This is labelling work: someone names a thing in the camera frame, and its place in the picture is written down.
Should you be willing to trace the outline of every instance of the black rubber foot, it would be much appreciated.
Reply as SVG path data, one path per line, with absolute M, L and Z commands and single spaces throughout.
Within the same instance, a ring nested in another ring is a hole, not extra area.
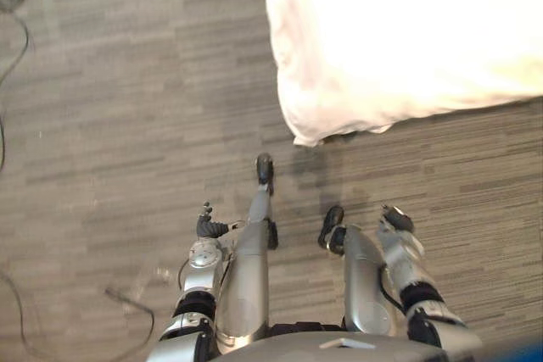
M 277 234 L 277 225 L 275 222 L 268 224 L 268 249 L 275 250 L 279 246 L 279 235 Z
M 261 186 L 267 184 L 270 195 L 273 195 L 273 160 L 270 154 L 259 154 L 256 159 L 256 175 L 258 183 Z
M 326 235 L 332 231 L 332 229 L 339 225 L 343 221 L 344 210 L 339 205 L 334 205 L 331 209 L 328 210 L 324 221 L 322 222 L 322 229 L 317 242 L 319 246 L 323 249 L 326 249 Z
M 343 243 L 344 243 L 346 234 L 347 234 L 347 228 L 345 228 L 342 225 L 336 226 L 335 228 L 333 228 L 332 236 L 328 238 L 327 249 L 332 253 L 343 255 L 344 254 Z
M 410 233 L 415 231 L 411 218 L 396 207 L 384 205 L 383 216 L 397 231 L 408 231 Z

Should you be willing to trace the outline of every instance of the black joint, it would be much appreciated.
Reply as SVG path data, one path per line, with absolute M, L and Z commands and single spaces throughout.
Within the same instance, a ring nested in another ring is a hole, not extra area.
M 429 300 L 439 301 L 441 303 L 445 302 L 437 289 L 424 281 L 412 283 L 404 288 L 400 292 L 400 299 L 405 312 L 407 312 L 413 305 L 420 303 L 421 301 Z
M 200 313 L 213 320 L 215 308 L 215 298 L 208 292 L 190 292 L 179 302 L 172 318 L 185 313 Z
M 198 336 L 194 347 L 194 362 L 206 362 L 212 358 L 212 339 L 211 333 L 201 333 Z
M 334 324 L 321 324 L 320 322 L 297 322 L 295 324 L 276 324 L 268 331 L 268 337 L 277 335 L 293 334 L 296 332 L 316 331 L 347 331 L 344 327 Z
M 421 314 L 415 314 L 409 320 L 407 336 L 412 341 L 426 343 L 441 348 L 441 341 L 439 340 L 439 335 L 434 325 L 431 322 L 428 322 Z

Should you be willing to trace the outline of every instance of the gray carpet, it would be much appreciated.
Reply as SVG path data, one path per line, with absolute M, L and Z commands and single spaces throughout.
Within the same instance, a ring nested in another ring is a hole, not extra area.
M 316 245 L 322 216 L 342 203 L 373 236 L 393 203 L 487 343 L 543 334 L 541 98 L 308 150 L 281 116 L 264 0 L 28 0 L 20 15 L 34 47 L 0 91 L 0 268 L 35 346 L 98 361 L 140 341 L 148 317 L 107 286 L 156 310 L 155 339 L 200 205 L 243 218 L 261 151 L 277 171 L 271 322 L 338 323 L 341 260 Z M 3 67 L 22 40 L 8 17 L 0 27 Z M 0 360 L 34 360 L 4 285 L 0 310 Z

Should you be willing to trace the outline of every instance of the robot leg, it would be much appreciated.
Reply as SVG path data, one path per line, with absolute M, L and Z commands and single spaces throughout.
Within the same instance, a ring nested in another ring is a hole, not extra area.
M 259 189 L 249 219 L 238 238 L 221 287 L 216 311 L 216 339 L 227 354 L 266 336 L 268 329 L 267 249 L 272 228 L 272 160 L 257 160 Z
M 378 239 L 408 320 L 408 337 L 441 347 L 453 359 L 462 358 L 482 343 L 445 305 L 424 267 L 423 245 L 413 236 L 413 230 L 407 215 L 396 207 L 383 207 Z
M 343 217 L 340 206 L 329 209 L 317 241 L 321 248 L 344 255 L 344 328 L 393 336 L 396 312 L 379 285 L 383 257 L 359 228 L 342 224 Z

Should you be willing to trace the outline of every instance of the white pillow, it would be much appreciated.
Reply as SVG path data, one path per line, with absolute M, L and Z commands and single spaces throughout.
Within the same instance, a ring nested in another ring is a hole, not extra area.
M 543 95 L 543 0 L 266 0 L 294 143 Z

